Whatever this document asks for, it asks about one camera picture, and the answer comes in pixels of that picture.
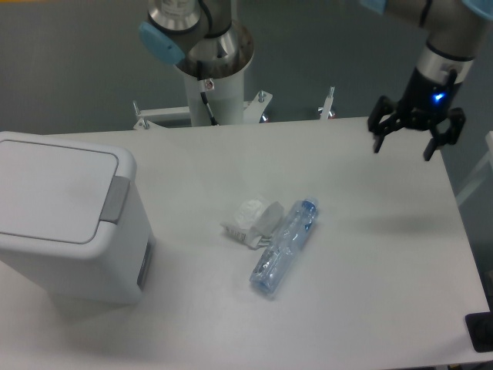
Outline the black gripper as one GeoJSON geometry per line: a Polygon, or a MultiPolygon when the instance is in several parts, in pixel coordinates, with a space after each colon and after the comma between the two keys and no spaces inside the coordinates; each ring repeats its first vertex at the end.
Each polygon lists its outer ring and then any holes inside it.
{"type": "Polygon", "coordinates": [[[381,96],[367,119],[368,131],[373,134],[374,153],[378,153],[384,139],[401,128],[431,133],[423,152],[425,161],[446,145],[455,145],[466,122],[462,108],[451,108],[461,83],[456,83],[455,68],[445,72],[443,82],[435,82],[414,68],[404,95],[398,104],[387,96],[381,96]],[[439,125],[448,121],[448,128],[441,132],[439,125]]]}

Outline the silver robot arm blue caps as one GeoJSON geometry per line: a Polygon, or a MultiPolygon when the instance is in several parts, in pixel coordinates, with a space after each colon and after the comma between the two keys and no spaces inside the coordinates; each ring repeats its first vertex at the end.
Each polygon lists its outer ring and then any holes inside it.
{"type": "MultiPolygon", "coordinates": [[[[379,150],[401,129],[428,131],[424,159],[458,141],[466,117],[453,100],[492,27],[490,1],[367,1],[365,6],[393,15],[428,32],[403,96],[379,98],[367,120],[379,150]]],[[[151,1],[139,38],[160,62],[191,79],[189,108],[197,126],[241,123],[243,103],[220,86],[241,73],[253,58],[253,40],[233,17],[230,1],[151,1]]]]}

